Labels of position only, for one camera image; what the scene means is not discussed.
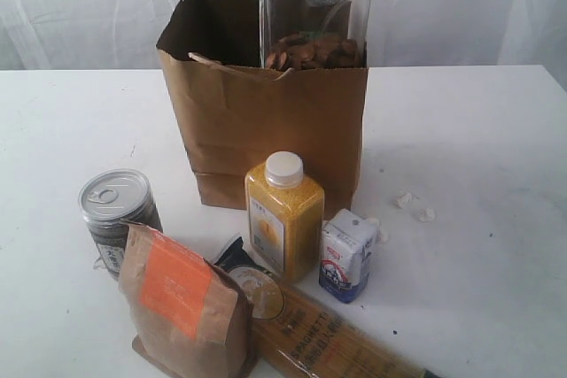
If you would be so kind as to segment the white curtain backdrop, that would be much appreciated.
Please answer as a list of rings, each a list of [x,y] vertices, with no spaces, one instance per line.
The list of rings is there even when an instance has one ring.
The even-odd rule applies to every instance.
[[[1,0],[4,69],[154,68],[178,0]],[[542,65],[566,76],[566,0],[372,0],[372,66]]]

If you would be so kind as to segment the white paper scrap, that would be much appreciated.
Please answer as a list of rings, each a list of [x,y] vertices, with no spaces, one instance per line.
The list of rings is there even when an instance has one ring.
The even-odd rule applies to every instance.
[[[417,212],[416,218],[420,222],[430,222],[436,219],[436,212],[431,207],[426,207]]]
[[[411,192],[405,192],[393,200],[393,204],[400,208],[401,210],[406,209],[414,200],[414,196]]]

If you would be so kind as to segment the white paper scrap right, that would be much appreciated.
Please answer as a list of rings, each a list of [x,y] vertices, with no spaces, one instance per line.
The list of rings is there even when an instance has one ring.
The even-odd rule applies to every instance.
[[[420,222],[430,222],[436,219],[436,212],[431,207],[426,207],[417,212],[416,218]]]

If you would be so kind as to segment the white paper scrap left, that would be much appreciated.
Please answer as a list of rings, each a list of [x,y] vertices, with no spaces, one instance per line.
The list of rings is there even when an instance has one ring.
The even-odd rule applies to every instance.
[[[411,192],[405,192],[393,200],[393,204],[400,208],[401,210],[406,209],[414,200],[414,196]]]

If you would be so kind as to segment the small white blue salt pack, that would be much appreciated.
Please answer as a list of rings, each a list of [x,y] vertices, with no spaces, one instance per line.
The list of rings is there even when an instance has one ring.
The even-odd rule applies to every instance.
[[[363,219],[347,209],[324,223],[319,284],[341,303],[353,302],[365,290],[378,234],[377,219]]]

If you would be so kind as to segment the yellow grain bottle white cap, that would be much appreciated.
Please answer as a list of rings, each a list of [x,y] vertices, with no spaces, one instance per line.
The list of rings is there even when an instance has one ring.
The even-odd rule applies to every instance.
[[[272,153],[245,177],[250,244],[282,277],[295,283],[319,261],[324,190],[293,152]]]

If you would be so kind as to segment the brown pouch with orange label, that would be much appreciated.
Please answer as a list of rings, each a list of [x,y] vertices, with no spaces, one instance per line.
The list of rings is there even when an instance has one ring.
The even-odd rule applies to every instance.
[[[172,377],[245,377],[252,304],[219,267],[158,230],[129,224],[119,287],[142,354]]]

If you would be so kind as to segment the dark can with pull-tab lid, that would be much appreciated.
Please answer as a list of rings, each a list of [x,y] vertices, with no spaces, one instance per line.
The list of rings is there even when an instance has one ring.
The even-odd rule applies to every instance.
[[[132,169],[116,169],[92,178],[79,194],[86,227],[105,269],[118,278],[128,240],[128,223],[163,229],[148,178]]]

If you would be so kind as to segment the clear nut jar gold lid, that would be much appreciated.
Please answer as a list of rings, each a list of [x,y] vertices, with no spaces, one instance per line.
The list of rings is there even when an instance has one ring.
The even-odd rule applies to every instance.
[[[371,0],[259,0],[260,64],[277,71],[366,65]]]

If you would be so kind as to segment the spaghetti packet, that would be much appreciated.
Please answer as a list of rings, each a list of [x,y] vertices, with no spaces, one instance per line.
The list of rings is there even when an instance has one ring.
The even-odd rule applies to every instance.
[[[236,235],[214,264],[252,303],[259,354],[286,377],[433,377],[258,265]]]

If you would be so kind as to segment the brown paper shopping bag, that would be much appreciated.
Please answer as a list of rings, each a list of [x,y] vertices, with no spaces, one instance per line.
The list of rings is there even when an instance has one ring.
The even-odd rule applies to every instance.
[[[323,187],[327,215],[351,205],[367,64],[262,67],[259,0],[180,0],[157,50],[203,204],[244,208],[247,172],[286,150]]]

